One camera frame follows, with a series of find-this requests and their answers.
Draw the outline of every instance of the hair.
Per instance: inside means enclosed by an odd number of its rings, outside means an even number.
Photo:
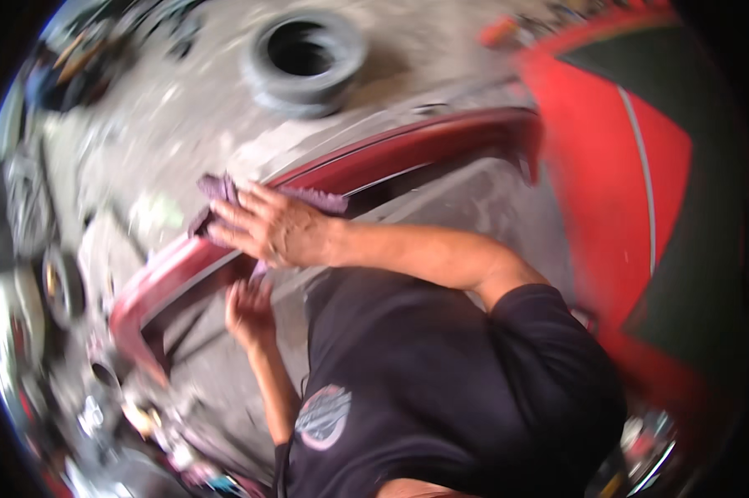
[[[19,76],[24,83],[29,79],[32,69],[40,61],[46,61],[53,56],[53,51],[49,48],[45,40],[37,40],[31,49],[31,53],[26,57],[21,66]]]

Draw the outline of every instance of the gray tire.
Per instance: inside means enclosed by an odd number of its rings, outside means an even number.
[[[337,111],[367,55],[360,31],[326,10],[304,9],[261,25],[242,68],[255,101],[291,117]]]
[[[56,284],[52,287],[49,281],[54,279]],[[51,317],[56,325],[69,330],[81,317],[85,307],[81,272],[75,257],[55,245],[49,247],[42,260],[42,282]]]

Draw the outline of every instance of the forearm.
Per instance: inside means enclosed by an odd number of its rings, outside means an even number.
[[[251,347],[248,359],[256,375],[269,434],[275,445],[289,441],[300,409],[300,397],[291,383],[277,344]]]
[[[548,282],[490,237],[429,225],[335,222],[325,264],[367,266],[479,294],[487,310],[513,288]]]
[[[73,50],[75,50],[78,44],[81,43],[81,39],[82,37],[81,35],[79,35],[75,40],[73,40],[70,45],[68,45],[66,49],[62,51],[61,55],[59,55],[59,58],[56,59],[56,62],[53,64],[54,68],[58,68],[59,66],[63,65],[70,58]]]
[[[103,50],[106,45],[107,42],[105,40],[100,40],[90,50],[87,50],[86,52],[81,54],[77,61],[68,61],[68,63],[64,65],[62,73],[59,75],[59,79],[57,80],[57,82],[64,83],[65,81],[70,81],[70,79],[72,79],[73,76],[84,69],[92,60],[92,57]]]

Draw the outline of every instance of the finger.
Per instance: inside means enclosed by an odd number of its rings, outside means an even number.
[[[225,290],[225,300],[229,303],[236,301],[237,294],[239,293],[239,281],[235,281],[228,286]]]
[[[268,217],[272,213],[272,208],[269,205],[269,201],[258,197],[252,192],[245,192],[243,190],[240,190],[237,193],[237,198],[239,199],[239,204],[241,204],[244,209],[250,211],[253,214],[257,214],[261,217]]]
[[[258,197],[270,203],[278,203],[279,201],[283,201],[284,199],[286,199],[285,195],[280,194],[280,192],[276,190],[272,190],[268,186],[263,186],[260,183],[255,183],[248,180],[247,182],[245,182],[245,184],[253,194],[256,194]]]
[[[225,294],[225,325],[231,326],[236,324],[239,318],[237,304],[239,302],[239,282],[228,287]]]
[[[239,281],[239,297],[237,305],[242,308],[250,303],[250,285],[247,281]]]
[[[231,205],[230,203],[226,203],[225,201],[212,201],[211,211],[213,211],[214,214],[220,216],[222,219],[226,220],[231,225],[238,226],[246,230],[250,230],[250,228],[258,222],[255,214],[249,212],[243,207],[239,207],[238,205]]]
[[[256,307],[257,308],[264,308],[269,306],[270,300],[272,299],[272,288],[274,285],[272,284],[272,281],[267,280],[264,282],[264,284],[261,284],[261,289],[258,292],[258,297],[256,298]]]
[[[250,254],[250,256],[256,259],[260,259],[261,257],[259,244],[256,243],[250,234],[212,223],[209,225],[209,235],[234,249]]]
[[[261,281],[264,279],[263,276],[257,276],[250,280],[250,296],[258,297],[259,289],[261,287]]]

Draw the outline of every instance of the hand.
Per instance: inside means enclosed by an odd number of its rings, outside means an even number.
[[[225,293],[225,326],[248,353],[275,344],[272,283],[262,280],[238,281]]]
[[[232,229],[209,225],[212,237],[273,267],[326,264],[334,218],[258,183],[237,195],[241,207],[214,201],[211,210]]]

